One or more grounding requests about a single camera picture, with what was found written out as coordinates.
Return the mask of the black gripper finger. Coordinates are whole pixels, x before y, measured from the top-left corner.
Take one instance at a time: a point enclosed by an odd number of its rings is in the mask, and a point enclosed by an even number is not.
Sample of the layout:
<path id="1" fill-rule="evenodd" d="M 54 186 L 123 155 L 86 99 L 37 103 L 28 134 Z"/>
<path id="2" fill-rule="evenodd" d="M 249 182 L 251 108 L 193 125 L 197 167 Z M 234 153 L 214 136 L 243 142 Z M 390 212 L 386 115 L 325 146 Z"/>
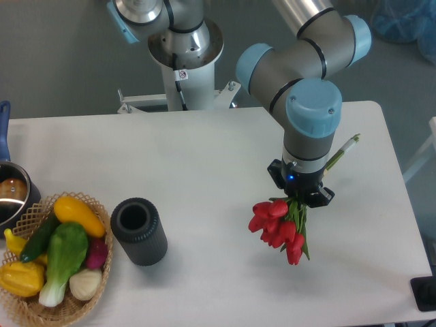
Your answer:
<path id="1" fill-rule="evenodd" d="M 305 196 L 305 204 L 308 207 L 328 206 L 334 198 L 334 191 L 327 187 L 320 187 L 316 192 L 308 193 Z"/>
<path id="2" fill-rule="evenodd" d="M 267 171 L 270 174 L 272 180 L 278 188 L 283 188 L 283 177 L 281 174 L 281 160 L 274 159 L 267 167 Z"/>

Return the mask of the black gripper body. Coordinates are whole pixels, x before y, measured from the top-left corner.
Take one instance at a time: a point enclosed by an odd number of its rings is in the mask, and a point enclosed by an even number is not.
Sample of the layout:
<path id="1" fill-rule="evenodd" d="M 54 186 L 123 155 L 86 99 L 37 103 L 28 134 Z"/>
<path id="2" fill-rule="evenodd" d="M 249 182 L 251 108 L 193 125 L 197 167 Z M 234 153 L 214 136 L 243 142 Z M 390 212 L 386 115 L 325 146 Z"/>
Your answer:
<path id="1" fill-rule="evenodd" d="M 284 193 L 290 198 L 296 198 L 301 204 L 305 204 L 305 196 L 308 193 L 316 192 L 320 187 L 324 187 L 322 179 L 324 173 L 317 172 L 305 173 L 297 172 L 290 163 L 285 164 L 281 160 L 281 174 L 283 177 Z"/>

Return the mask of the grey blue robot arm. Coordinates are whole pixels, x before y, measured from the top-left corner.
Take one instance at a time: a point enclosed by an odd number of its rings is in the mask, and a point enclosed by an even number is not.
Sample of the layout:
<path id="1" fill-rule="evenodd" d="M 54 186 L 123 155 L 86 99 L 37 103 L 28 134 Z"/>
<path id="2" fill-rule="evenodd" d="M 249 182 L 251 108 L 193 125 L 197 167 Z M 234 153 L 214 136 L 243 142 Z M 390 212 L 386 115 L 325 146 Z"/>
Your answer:
<path id="1" fill-rule="evenodd" d="M 328 77 L 368 53 L 371 32 L 329 1 L 276 1 L 275 7 L 296 43 L 282 51 L 250 46 L 236 77 L 284 130 L 282 156 L 268 167 L 276 186 L 311 208 L 326 206 L 334 193 L 322 179 L 342 107 Z M 147 43 L 161 67 L 169 110 L 213 107 L 223 36 L 201 1 L 109 1 L 108 11 L 129 43 Z"/>

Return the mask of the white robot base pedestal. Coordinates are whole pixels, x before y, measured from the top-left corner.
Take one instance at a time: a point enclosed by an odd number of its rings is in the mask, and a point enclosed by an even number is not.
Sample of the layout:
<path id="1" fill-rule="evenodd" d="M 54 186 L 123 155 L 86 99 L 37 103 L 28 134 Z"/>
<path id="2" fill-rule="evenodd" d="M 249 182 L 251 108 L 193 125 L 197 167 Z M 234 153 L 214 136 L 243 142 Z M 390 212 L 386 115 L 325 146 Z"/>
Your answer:
<path id="1" fill-rule="evenodd" d="M 165 105 L 168 111 L 213 110 L 235 107 L 233 99 L 241 88 L 230 80 L 215 88 L 215 63 L 223 52 L 223 34 L 205 18 L 194 31 L 179 33 L 166 29 L 147 39 L 149 53 L 160 66 L 164 94 L 123 96 L 118 91 L 120 113 Z"/>

